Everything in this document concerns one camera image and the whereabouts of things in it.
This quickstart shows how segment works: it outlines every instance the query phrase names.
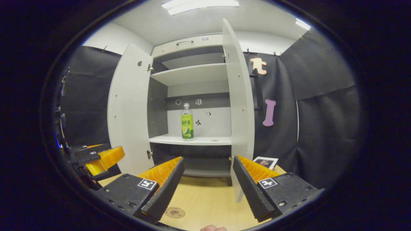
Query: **bottle label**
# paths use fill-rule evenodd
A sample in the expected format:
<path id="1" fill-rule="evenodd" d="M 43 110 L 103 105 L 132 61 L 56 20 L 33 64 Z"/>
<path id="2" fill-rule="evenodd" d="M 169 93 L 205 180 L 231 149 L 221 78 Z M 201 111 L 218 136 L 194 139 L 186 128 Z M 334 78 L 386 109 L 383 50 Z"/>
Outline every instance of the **bottle label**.
<path id="1" fill-rule="evenodd" d="M 181 115 L 181 134 L 183 139 L 194 138 L 193 115 Z"/>

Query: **wooden table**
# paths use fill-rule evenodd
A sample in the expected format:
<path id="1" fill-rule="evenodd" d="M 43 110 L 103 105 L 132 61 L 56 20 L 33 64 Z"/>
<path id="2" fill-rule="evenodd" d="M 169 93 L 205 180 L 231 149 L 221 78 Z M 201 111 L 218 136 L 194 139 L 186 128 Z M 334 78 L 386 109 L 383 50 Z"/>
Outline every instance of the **wooden table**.
<path id="1" fill-rule="evenodd" d="M 286 173 L 276 166 L 274 171 Z M 104 187 L 120 175 L 99 181 Z M 226 227 L 228 231 L 243 230 L 261 223 L 254 218 L 247 199 L 243 197 L 236 203 L 233 188 L 227 186 L 224 178 L 183 176 L 178 184 L 169 206 L 185 211 L 182 218 L 163 215 L 160 222 L 184 230 L 199 231 L 213 224 Z"/>

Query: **open cabinet door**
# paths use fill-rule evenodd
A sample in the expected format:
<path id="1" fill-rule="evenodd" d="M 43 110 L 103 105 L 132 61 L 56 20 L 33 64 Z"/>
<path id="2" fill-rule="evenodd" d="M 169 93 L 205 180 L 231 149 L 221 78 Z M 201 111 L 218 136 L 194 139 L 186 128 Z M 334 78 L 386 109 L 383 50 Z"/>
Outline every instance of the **open cabinet door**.
<path id="1" fill-rule="evenodd" d="M 226 19 L 223 19 L 223 49 L 226 58 L 231 108 L 231 155 L 253 158 L 254 103 L 251 82 L 240 43 Z M 231 165 L 231 179 L 237 202 L 243 193 Z"/>
<path id="2" fill-rule="evenodd" d="M 153 58 L 134 44 L 121 56 L 111 81 L 107 123 L 111 147 L 125 152 L 118 162 L 122 173 L 138 175 L 154 166 L 147 126 L 148 82 Z"/>

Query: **drawer handle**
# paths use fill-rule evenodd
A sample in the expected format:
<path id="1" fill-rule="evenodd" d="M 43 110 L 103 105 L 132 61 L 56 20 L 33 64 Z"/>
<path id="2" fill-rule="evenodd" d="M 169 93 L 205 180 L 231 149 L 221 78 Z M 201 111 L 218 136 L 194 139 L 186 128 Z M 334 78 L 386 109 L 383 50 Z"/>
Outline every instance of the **drawer handle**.
<path id="1" fill-rule="evenodd" d="M 183 43 L 183 42 L 194 42 L 194 40 L 187 40 L 187 41 L 178 42 L 178 43 L 177 43 L 177 46 L 178 46 L 180 43 Z"/>

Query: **fluorescent light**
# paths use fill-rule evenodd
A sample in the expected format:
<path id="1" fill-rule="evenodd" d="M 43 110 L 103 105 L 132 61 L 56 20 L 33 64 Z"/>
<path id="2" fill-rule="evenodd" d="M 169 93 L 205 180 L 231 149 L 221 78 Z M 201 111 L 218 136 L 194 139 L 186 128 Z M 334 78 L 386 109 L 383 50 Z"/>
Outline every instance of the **fluorescent light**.
<path id="1" fill-rule="evenodd" d="M 175 15 L 205 7 L 239 7 L 237 0 L 172 0 L 161 5 L 169 14 Z"/>
<path id="2" fill-rule="evenodd" d="M 297 19 L 296 24 L 299 25 L 300 27 L 306 29 L 306 30 L 309 30 L 311 28 L 311 26 L 309 26 L 305 22 L 301 21 L 300 19 Z"/>

